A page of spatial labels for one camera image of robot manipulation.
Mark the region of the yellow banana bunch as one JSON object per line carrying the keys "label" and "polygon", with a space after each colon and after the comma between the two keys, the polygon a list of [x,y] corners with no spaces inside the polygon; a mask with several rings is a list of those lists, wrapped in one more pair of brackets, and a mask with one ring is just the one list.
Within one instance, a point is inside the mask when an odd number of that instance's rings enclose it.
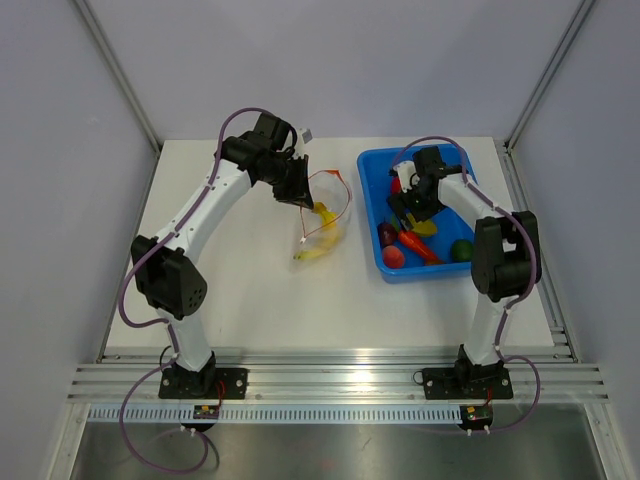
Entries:
{"label": "yellow banana bunch", "polygon": [[316,201],[311,210],[301,209],[301,237],[293,260],[307,262],[333,252],[345,235],[342,217],[320,201]]}

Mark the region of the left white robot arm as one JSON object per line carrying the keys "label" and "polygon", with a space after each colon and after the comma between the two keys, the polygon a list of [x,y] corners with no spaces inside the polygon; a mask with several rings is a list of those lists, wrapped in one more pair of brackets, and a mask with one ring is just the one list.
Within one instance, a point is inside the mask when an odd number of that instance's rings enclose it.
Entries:
{"label": "left white robot arm", "polygon": [[240,136],[219,134],[210,173],[188,202],[155,236],[131,244],[134,283],[166,327],[171,359],[160,368],[162,399],[242,399],[248,373],[217,369],[201,317],[208,285],[198,259],[224,216],[258,182],[269,185],[276,201],[311,209],[308,157],[296,151],[294,127],[266,110]]}

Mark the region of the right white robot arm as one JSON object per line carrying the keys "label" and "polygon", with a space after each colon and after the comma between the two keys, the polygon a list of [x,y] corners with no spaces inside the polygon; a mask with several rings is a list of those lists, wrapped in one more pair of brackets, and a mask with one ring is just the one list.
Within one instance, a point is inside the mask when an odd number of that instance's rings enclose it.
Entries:
{"label": "right white robot arm", "polygon": [[387,199],[403,227],[411,218],[428,220],[448,208],[474,232],[470,270],[478,301],[471,330],[452,366],[422,370],[424,394],[429,400],[510,399],[501,338],[513,307],[540,279],[537,218],[500,207],[480,190],[464,162],[446,164],[442,141],[432,138],[409,160],[394,158],[389,173],[400,189]]}

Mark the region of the clear zip top bag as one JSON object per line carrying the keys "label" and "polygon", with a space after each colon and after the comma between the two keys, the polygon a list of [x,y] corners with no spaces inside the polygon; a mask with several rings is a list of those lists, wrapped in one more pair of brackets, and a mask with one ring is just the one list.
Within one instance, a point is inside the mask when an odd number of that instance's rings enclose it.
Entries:
{"label": "clear zip top bag", "polygon": [[343,242],[350,221],[353,194],[340,170],[311,174],[309,186],[314,204],[311,210],[299,210],[300,238],[290,261],[294,272],[331,256]]}

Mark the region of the yellow starfruit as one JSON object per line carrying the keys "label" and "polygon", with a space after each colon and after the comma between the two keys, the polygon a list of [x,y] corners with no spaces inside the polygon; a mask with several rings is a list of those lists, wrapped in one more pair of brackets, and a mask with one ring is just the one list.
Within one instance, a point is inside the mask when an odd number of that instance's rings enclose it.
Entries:
{"label": "yellow starfruit", "polygon": [[438,228],[432,220],[419,221],[420,224],[416,227],[415,233],[421,238],[430,238],[438,233]]}

